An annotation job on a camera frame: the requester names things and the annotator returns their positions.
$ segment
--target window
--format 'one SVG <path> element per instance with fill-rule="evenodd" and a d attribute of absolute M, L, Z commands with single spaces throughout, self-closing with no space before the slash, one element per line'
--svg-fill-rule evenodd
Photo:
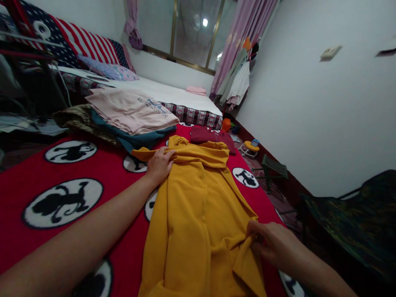
<path fill-rule="evenodd" d="M 143 50 L 214 75 L 236 5 L 236 0 L 140 1 Z"/>

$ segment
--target pillow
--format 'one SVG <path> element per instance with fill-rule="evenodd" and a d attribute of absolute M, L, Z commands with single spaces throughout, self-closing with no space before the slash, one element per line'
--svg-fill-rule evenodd
<path fill-rule="evenodd" d="M 77 57 L 80 61 L 87 65 L 90 70 L 106 78 L 123 81 L 132 81 L 139 79 L 139 77 L 135 73 L 133 73 L 131 70 L 124 66 L 117 64 L 101 63 L 99 61 L 81 55 L 78 55 Z"/>

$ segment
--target white mattress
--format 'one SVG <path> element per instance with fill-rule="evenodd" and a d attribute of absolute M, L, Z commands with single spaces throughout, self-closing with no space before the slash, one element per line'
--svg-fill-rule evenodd
<path fill-rule="evenodd" d="M 85 78 L 88 78 L 88 76 L 103 78 L 102 76 L 88 73 L 80 69 L 60 66 L 59 70 L 62 72 L 75 74 Z M 134 80 L 132 82 L 109 80 L 107 78 L 106 79 L 109 80 L 108 82 L 95 80 L 92 78 L 88 78 L 88 79 L 112 87 L 124 88 L 124 89 L 137 89 L 143 91 L 149 96 L 152 96 L 155 100 L 159 102 L 173 103 L 176 105 L 193 108 L 199 111 L 209 111 L 215 115 L 223 116 L 222 112 L 213 104 L 213 102 L 209 99 L 209 97 L 188 93 L 185 90 L 164 85 L 162 83 L 155 82 L 147 78 L 143 78 L 143 77 L 139 77 L 139 78 L 140 78 L 139 80 Z"/>

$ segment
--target curtain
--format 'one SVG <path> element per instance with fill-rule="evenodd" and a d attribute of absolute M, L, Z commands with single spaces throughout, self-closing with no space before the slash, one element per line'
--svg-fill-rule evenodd
<path fill-rule="evenodd" d="M 129 19 L 125 23 L 124 32 L 128 34 L 131 46 L 137 50 L 141 50 L 143 48 L 143 42 L 136 28 L 137 2 L 138 0 L 127 0 Z"/>
<path fill-rule="evenodd" d="M 210 89 L 210 98 L 216 97 L 227 72 L 231 69 L 237 53 L 242 49 L 247 37 L 252 42 L 264 32 L 278 0 L 238 1 L 234 19 L 224 46 L 222 59 L 217 68 Z"/>

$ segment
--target bed sheet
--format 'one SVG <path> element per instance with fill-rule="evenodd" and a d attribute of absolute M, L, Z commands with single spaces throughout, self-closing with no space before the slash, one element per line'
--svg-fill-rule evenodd
<path fill-rule="evenodd" d="M 53 65 L 50 65 L 50 68 L 59 76 L 57 69 Z M 185 90 L 143 77 L 140 77 L 139 80 L 127 82 L 109 79 L 107 79 L 109 80 L 108 82 L 104 82 L 94 79 L 94 77 L 103 78 L 102 76 L 86 72 L 82 69 L 60 66 L 59 70 L 67 88 L 84 96 L 90 95 L 89 89 L 101 87 L 110 86 L 137 89 L 161 102 L 163 106 L 175 114 L 182 122 L 208 126 L 215 129 L 221 129 L 222 127 L 222 112 L 206 96 L 188 93 Z"/>
<path fill-rule="evenodd" d="M 191 126 L 178 125 L 154 148 L 166 145 L 172 135 L 189 140 Z M 239 152 L 229 157 L 227 166 L 259 222 L 282 223 Z M 146 169 L 145 163 L 135 163 L 125 150 L 80 133 L 61 139 L 1 174 L 0 254 L 7 256 L 0 261 L 0 274 L 134 183 Z M 48 203 L 49 199 L 58 202 Z M 122 239 L 79 288 L 88 288 L 95 296 L 137 296 L 155 199 L 156 191 Z M 269 263 L 263 261 L 262 266 L 268 297 L 298 296 L 296 293 L 302 292 L 298 283 Z M 74 296 L 82 294 L 77 289 Z"/>

